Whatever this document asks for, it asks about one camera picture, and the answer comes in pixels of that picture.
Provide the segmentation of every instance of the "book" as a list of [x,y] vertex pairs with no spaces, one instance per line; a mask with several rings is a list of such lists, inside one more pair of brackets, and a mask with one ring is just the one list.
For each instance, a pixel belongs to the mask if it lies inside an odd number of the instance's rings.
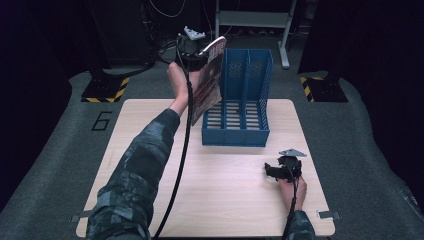
[[215,39],[200,54],[208,53],[208,61],[203,67],[199,86],[193,95],[193,112],[191,125],[194,126],[199,118],[213,105],[222,100],[221,69],[227,39],[223,36]]

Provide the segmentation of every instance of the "camouflage jacket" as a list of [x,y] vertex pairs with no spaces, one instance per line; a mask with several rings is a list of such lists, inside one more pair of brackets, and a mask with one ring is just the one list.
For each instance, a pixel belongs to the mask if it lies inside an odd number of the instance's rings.
[[[153,202],[179,125],[178,114],[166,109],[132,140],[108,183],[97,193],[87,239],[151,239]],[[297,233],[314,236],[304,212],[295,212],[289,239],[306,239],[297,238]]]

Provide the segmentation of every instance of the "hand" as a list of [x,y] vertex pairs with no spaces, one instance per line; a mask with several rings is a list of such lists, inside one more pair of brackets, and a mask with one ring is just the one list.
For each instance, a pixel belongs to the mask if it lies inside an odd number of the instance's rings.
[[[302,176],[299,177],[299,184],[297,186],[296,193],[296,205],[294,207],[295,210],[302,210],[303,202],[306,197],[307,184]],[[278,179],[278,183],[280,184],[281,192],[283,195],[283,202],[286,206],[287,211],[290,210],[292,199],[293,199],[293,183],[289,183],[284,179]]]
[[[197,87],[199,86],[199,79],[202,71],[203,69],[189,73],[189,80],[191,82],[193,93],[196,92]],[[188,105],[187,79],[183,69],[175,62],[169,64],[167,73],[175,94],[175,100],[169,108],[173,109],[179,116],[181,116]]]

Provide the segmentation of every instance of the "yellow black hazard stripe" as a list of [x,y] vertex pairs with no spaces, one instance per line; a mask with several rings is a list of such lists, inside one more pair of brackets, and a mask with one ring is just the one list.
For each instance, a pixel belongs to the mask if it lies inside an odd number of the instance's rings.
[[101,102],[119,102],[122,95],[124,95],[125,88],[127,87],[129,78],[126,78],[122,81],[121,86],[119,87],[118,92],[113,98],[81,98],[81,102],[92,102],[92,103],[101,103]]
[[[324,80],[321,77],[313,77],[312,79],[314,79],[314,80]],[[308,99],[308,102],[315,102],[314,96],[312,95],[311,89],[308,86],[307,80],[308,80],[308,78],[306,78],[306,77],[300,78],[300,82],[302,83],[303,90],[305,91],[305,95],[306,95],[306,98]]]

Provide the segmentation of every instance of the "black cable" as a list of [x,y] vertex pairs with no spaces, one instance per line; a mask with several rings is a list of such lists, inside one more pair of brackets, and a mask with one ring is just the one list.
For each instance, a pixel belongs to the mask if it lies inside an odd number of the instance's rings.
[[[177,50],[176,50],[176,52],[177,52],[178,58],[180,59],[180,62],[182,62],[181,55],[180,55],[180,52],[179,52],[179,49],[178,49],[178,40],[177,40]],[[172,209],[172,206],[174,204],[175,197],[177,196],[178,187],[180,185],[181,176],[182,176],[183,170],[184,170],[184,163],[185,163],[185,158],[186,158],[186,154],[187,154],[188,142],[189,142],[189,138],[190,138],[191,117],[192,117],[192,110],[193,110],[193,88],[191,86],[191,82],[190,82],[190,79],[189,79],[188,69],[186,69],[183,64],[181,64],[181,65],[182,65],[181,67],[183,69],[184,75],[185,75],[186,80],[187,80],[187,88],[188,88],[188,116],[187,116],[186,134],[185,134],[185,139],[184,139],[183,152],[182,152],[182,155],[181,155],[180,167],[179,167],[179,170],[178,170],[177,179],[175,180],[174,190],[172,191],[171,199],[169,200],[168,208],[166,209],[166,212],[165,212],[165,215],[162,219],[162,222],[160,223],[159,228],[156,231],[156,234],[153,238],[155,240],[157,240],[159,238],[159,235],[162,232],[163,227],[165,226],[165,223],[168,219],[168,216],[171,213],[171,209]]]
[[297,194],[297,185],[299,184],[299,179],[298,178],[296,179],[293,176],[293,172],[291,171],[290,168],[288,168],[288,170],[290,172],[291,179],[293,180],[293,198],[292,198],[292,202],[291,202],[291,206],[290,206],[290,211],[289,211],[289,214],[287,216],[286,227],[284,228],[284,233],[283,233],[283,236],[281,237],[282,240],[286,240],[287,239],[287,234],[289,232],[290,225],[291,225],[291,222],[293,220],[294,207],[296,205],[296,200],[297,200],[297,197],[296,197],[296,194]]

